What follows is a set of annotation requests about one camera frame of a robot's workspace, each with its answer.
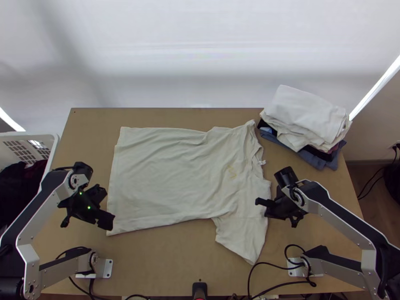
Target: white t-shirt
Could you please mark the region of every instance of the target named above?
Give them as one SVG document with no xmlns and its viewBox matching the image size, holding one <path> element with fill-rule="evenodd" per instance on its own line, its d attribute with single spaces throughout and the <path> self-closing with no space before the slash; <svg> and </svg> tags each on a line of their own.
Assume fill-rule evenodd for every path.
<svg viewBox="0 0 400 300">
<path fill-rule="evenodd" d="M 121 127 L 114 149 L 107 235 L 212 218 L 216 241 L 249 263 L 258 259 L 268 220 L 255 199 L 271 197 L 253 120 L 208 132 Z"/>
</svg>

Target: folded dark clothing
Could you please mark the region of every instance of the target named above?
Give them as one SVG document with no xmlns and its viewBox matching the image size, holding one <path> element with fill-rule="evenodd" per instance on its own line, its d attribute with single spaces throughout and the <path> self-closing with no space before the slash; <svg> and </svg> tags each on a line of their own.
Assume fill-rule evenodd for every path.
<svg viewBox="0 0 400 300">
<path fill-rule="evenodd" d="M 257 125 L 258 129 L 260 129 L 261 127 L 269 127 L 269 128 L 271 128 L 272 129 L 272 134 L 275 137 L 278 136 L 278 132 L 275 129 L 273 129 L 263 119 L 260 119 L 260 121 L 258 122 L 258 125 Z M 331 162 L 331 161 L 334 160 L 334 156 L 332 155 L 332 153 L 322 152 L 322 151 L 320 151 L 320 150 L 318 150 L 318 149 L 316 149 L 316 148 L 314 148 L 313 146 L 310 146 L 310 145 L 304 146 L 303 148 L 301 148 L 301 150 L 305 150 L 307 152 L 310 152 L 312 155 L 314 155 L 314 156 L 316 156 L 316 157 L 318 157 L 318 158 L 320 158 L 320 159 L 322 159 L 324 161 L 327 161 L 327 162 Z"/>
<path fill-rule="evenodd" d="M 260 134 L 261 137 L 264 139 L 267 139 L 275 144 L 278 144 L 282 147 L 285 147 L 287 149 L 290 149 L 289 147 L 287 147 L 286 145 L 284 145 L 283 143 L 281 143 L 277 137 L 269 132 L 266 132 L 262 129 L 260 129 Z M 312 155 L 310 152 L 305 151 L 305 150 L 300 150 L 298 152 L 295 152 L 299 157 L 301 157 L 303 160 L 305 160 L 307 163 L 309 163 L 311 166 L 313 166 L 314 168 L 316 168 L 317 170 L 322 170 L 324 167 L 328 167 L 334 171 L 336 171 L 338 169 L 338 160 L 339 160 L 339 153 L 340 150 L 342 149 L 342 147 L 346 145 L 346 141 L 345 140 L 341 140 L 338 143 L 338 149 L 332 152 L 333 155 L 333 160 L 332 161 L 326 161 L 323 160 L 315 155 Z"/>
<path fill-rule="evenodd" d="M 9 226 L 38 192 L 47 160 L 31 167 L 20 161 L 0 172 L 0 229 Z"/>
</svg>

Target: white wall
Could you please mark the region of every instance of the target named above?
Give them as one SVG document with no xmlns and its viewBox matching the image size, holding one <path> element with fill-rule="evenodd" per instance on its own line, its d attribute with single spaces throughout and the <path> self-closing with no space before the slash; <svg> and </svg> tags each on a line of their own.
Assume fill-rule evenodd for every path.
<svg viewBox="0 0 400 300">
<path fill-rule="evenodd" d="M 394 0 L 0 1 L 0 107 L 263 107 L 280 84 L 350 112 L 400 54 Z"/>
<path fill-rule="evenodd" d="M 400 72 L 353 121 L 343 148 L 346 160 L 393 159 L 391 146 L 400 141 Z"/>
</svg>

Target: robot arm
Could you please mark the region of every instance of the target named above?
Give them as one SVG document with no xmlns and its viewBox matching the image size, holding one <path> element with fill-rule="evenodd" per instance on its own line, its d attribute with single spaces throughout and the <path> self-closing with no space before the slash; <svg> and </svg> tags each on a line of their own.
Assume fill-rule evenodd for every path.
<svg viewBox="0 0 400 300">
<path fill-rule="evenodd" d="M 307 261 L 292 276 L 328 274 L 356 287 L 368 290 L 372 299 L 400 299 L 400 249 L 364 220 L 331 199 L 318 182 L 298 180 L 291 167 L 275 173 L 278 182 L 274 200 L 256 199 L 267 207 L 265 216 L 290 219 L 292 227 L 308 213 L 318 214 L 362 250 L 361 261 L 330 254 L 320 245 L 292 261 Z"/>
<path fill-rule="evenodd" d="M 95 224 L 105 230 L 113 228 L 114 215 L 100 209 L 107 195 L 98 184 L 84 190 L 93 170 L 76 162 L 72 170 L 50 171 L 41 183 L 36 197 L 26 206 L 0 237 L 0 299 L 35 300 L 41 290 L 76 274 L 81 278 L 109 278 L 110 259 L 98 258 L 90 248 L 77 247 L 65 257 L 40 264 L 32 241 L 48 217 L 58 208 L 66 208 L 61 227 L 68 226 L 70 217 Z"/>
</svg>

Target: wooden floor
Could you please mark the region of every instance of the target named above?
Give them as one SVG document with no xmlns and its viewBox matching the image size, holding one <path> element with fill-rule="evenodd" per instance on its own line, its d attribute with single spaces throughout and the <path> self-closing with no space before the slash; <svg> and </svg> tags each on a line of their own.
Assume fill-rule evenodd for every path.
<svg viewBox="0 0 400 300">
<path fill-rule="evenodd" d="M 355 192 L 358 194 L 368 179 L 384 166 L 383 164 L 372 165 L 351 165 L 348 171 L 354 185 Z M 385 188 L 383 179 L 373 187 L 372 191 L 364 199 L 360 200 L 360 206 L 364 220 L 377 228 L 386 235 L 388 240 L 400 247 L 400 205 L 397 204 L 389 195 Z M 370 300 L 368 292 L 347 292 L 349 300 Z M 43 294 L 40 300 L 87 300 L 87 296 L 73 295 L 52 295 Z M 108 297 L 112 300 L 120 300 L 120 297 Z"/>
</svg>

